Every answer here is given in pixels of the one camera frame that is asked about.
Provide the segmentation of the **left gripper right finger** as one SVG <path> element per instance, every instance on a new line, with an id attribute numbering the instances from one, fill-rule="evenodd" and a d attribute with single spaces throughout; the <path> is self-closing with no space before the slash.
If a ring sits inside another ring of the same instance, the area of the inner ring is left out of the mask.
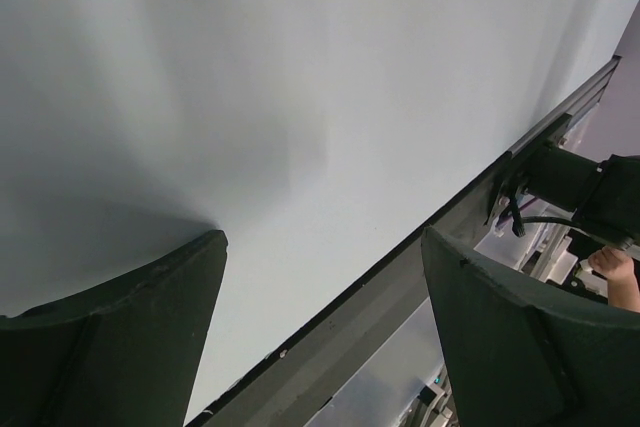
<path id="1" fill-rule="evenodd" d="M 428 227 L 427 289 L 463 426 L 636 426 L 639 316 Z"/>

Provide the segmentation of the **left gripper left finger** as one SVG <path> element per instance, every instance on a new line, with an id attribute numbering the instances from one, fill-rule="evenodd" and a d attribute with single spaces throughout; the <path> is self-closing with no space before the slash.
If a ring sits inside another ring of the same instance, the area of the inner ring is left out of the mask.
<path id="1" fill-rule="evenodd" d="M 183 425 L 227 246 L 210 230 L 93 288 L 2 317 L 2 425 Z"/>

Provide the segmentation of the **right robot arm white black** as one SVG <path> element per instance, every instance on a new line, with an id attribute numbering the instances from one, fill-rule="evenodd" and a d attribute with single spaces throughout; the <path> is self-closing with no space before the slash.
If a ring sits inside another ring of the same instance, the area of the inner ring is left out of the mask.
<path id="1" fill-rule="evenodd" d="M 527 193 L 571 218 L 558 222 L 620 250 L 639 244 L 639 158 L 613 155 L 600 163 L 549 142 L 511 158 L 498 174 L 489 206 L 501 197 L 515 221 L 516 236 L 534 223 L 521 215 L 517 195 Z"/>

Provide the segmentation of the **bare human hand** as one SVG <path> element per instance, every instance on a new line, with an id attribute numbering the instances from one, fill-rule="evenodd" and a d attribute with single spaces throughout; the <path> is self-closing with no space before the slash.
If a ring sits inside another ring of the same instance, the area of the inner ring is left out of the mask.
<path id="1" fill-rule="evenodd" d="M 591 254 L 587 262 L 606 279 L 610 306 L 636 313 L 640 311 L 639 285 L 634 260 L 630 256 L 605 246 Z"/>

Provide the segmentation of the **aluminium frame rail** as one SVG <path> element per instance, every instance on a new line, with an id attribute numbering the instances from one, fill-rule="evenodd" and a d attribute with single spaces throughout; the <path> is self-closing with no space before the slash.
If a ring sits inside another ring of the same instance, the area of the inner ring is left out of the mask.
<path id="1" fill-rule="evenodd" d="M 530 144 L 568 132 L 569 117 L 595 107 L 619 63 L 613 57 L 506 153 L 427 219 L 476 246 L 518 193 L 507 164 Z M 248 426 L 307 426 L 318 413 L 364 426 L 447 425 L 451 387 L 437 338 L 416 228 L 280 349 L 287 382 L 271 414 Z"/>

